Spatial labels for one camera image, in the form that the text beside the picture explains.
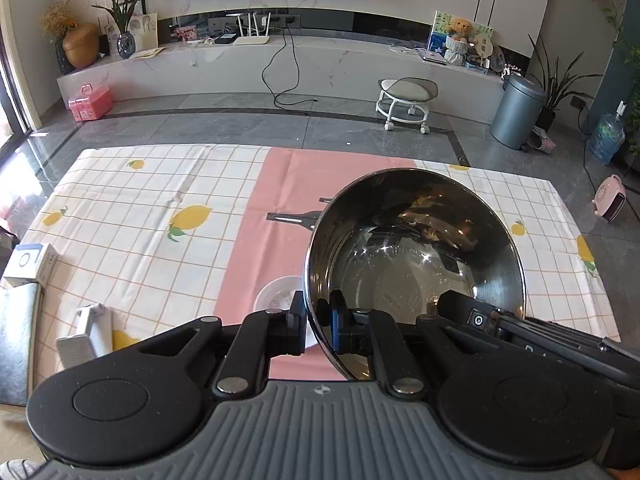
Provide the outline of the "pink small heater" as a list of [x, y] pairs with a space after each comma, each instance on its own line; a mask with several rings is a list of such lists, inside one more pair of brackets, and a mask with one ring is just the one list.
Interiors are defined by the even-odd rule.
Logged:
[[612, 222], [626, 203], [623, 181], [616, 174], [605, 178], [594, 193], [591, 203], [594, 214], [607, 222]]

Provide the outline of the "pink storage box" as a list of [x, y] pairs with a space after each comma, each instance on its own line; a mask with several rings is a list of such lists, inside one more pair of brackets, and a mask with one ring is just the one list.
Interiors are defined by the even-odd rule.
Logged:
[[67, 104], [76, 122], [92, 122], [102, 118], [113, 107], [112, 92], [104, 84], [96, 87], [84, 84]]

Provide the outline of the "brown acorn vase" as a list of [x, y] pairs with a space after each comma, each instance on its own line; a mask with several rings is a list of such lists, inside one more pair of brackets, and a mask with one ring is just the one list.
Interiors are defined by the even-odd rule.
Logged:
[[71, 29], [63, 39], [68, 62], [76, 70], [92, 65], [99, 57], [100, 31], [96, 24], [81, 24]]

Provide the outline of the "white small box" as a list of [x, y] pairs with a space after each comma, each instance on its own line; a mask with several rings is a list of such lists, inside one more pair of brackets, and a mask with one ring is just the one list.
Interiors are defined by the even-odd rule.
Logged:
[[12, 252], [2, 278], [11, 286], [48, 284], [58, 252], [49, 244], [19, 244]]

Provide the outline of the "blue vase with plant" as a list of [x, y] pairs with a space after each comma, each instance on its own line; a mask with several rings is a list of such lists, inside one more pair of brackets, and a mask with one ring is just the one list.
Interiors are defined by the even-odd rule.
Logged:
[[116, 50], [123, 60], [130, 58], [136, 50], [134, 36], [132, 36], [128, 27], [139, 1], [141, 0], [108, 0], [110, 3], [108, 6], [93, 5], [95, 9], [107, 12], [115, 23], [118, 31]]

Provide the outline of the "grey phone stand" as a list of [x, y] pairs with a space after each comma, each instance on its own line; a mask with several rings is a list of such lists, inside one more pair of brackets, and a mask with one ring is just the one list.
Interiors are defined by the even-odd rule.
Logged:
[[88, 304], [76, 310], [75, 320], [73, 333], [55, 341], [64, 370], [113, 351], [112, 312], [108, 307]]

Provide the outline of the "blue water jug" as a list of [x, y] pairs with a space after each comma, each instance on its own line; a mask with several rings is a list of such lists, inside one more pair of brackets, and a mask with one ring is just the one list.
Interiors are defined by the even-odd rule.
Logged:
[[603, 114], [589, 139], [589, 153], [604, 166], [608, 166], [625, 141], [623, 124], [625, 110], [626, 103], [620, 101], [614, 113]]

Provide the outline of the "lemon and pink tablecloth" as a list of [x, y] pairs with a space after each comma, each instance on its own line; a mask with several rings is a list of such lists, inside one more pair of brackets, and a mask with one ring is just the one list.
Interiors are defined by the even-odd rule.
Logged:
[[[309, 222], [356, 178], [393, 157], [233, 144], [127, 146], [82, 152], [22, 235], [58, 253], [38, 323], [36, 376], [76, 311], [113, 313], [117, 347], [201, 315], [240, 322], [270, 282], [303, 271]], [[526, 310], [616, 337], [593, 256], [553, 185], [430, 162], [498, 214], [526, 276]]]

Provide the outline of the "white wifi router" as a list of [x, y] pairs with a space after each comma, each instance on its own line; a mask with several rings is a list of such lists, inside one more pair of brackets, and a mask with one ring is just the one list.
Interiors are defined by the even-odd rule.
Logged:
[[238, 14], [236, 26], [238, 36], [233, 41], [237, 46], [252, 46], [253, 44], [268, 44], [270, 39], [271, 13], [260, 15], [255, 12]]

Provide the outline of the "small white sticker dish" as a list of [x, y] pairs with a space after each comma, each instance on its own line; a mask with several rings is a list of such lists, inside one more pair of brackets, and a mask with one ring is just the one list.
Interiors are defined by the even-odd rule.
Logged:
[[[254, 311], [265, 311], [269, 318], [267, 328], [267, 342], [271, 347], [271, 318], [274, 314], [290, 308], [294, 292], [303, 291], [303, 278], [297, 275], [282, 276], [267, 284], [258, 294], [254, 302]], [[306, 350], [317, 343], [316, 337], [309, 324], [306, 308]]]

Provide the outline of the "grey metal trash can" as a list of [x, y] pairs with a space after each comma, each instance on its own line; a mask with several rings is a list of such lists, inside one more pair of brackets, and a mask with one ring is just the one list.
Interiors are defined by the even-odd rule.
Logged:
[[490, 133], [500, 144], [518, 151], [529, 138], [547, 93], [538, 82], [518, 75], [506, 76], [502, 88]]

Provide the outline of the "potted green plant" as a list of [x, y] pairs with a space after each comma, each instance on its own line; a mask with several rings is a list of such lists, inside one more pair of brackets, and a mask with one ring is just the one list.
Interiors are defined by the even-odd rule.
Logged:
[[557, 56], [551, 61], [548, 49], [544, 43], [544, 38], [539, 37], [535, 44], [532, 37], [528, 37], [533, 47], [533, 58], [537, 61], [541, 76], [533, 75], [541, 89], [546, 94], [546, 100], [541, 107], [536, 126], [548, 132], [556, 118], [556, 111], [560, 104], [568, 98], [581, 99], [584, 102], [593, 100], [593, 96], [585, 91], [575, 90], [575, 84], [584, 79], [601, 78], [598, 73], [578, 74], [574, 71], [575, 66], [580, 62], [585, 52], [579, 52], [568, 64], [564, 70], [561, 70], [560, 58]]

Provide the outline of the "teddy bear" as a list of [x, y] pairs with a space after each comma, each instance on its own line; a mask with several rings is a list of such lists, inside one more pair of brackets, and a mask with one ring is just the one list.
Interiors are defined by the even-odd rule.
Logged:
[[465, 55], [469, 51], [469, 38], [472, 31], [472, 23], [466, 18], [458, 18], [456, 16], [450, 20], [444, 54], [447, 64], [453, 66], [461, 66], [463, 64]]

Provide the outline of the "dried flower bunch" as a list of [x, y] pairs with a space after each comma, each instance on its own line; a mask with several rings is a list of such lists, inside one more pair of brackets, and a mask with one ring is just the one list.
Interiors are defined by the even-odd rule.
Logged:
[[43, 32], [54, 39], [64, 38], [78, 26], [68, 0], [52, 3], [40, 16], [39, 24]]

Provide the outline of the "white rolling stool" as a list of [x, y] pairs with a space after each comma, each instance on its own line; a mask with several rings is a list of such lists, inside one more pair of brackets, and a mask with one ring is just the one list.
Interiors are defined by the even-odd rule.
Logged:
[[420, 133], [431, 131], [428, 118], [430, 103], [439, 95], [435, 81], [419, 77], [380, 79], [380, 94], [375, 103], [375, 111], [384, 117], [384, 129], [392, 131], [396, 122], [418, 126]]

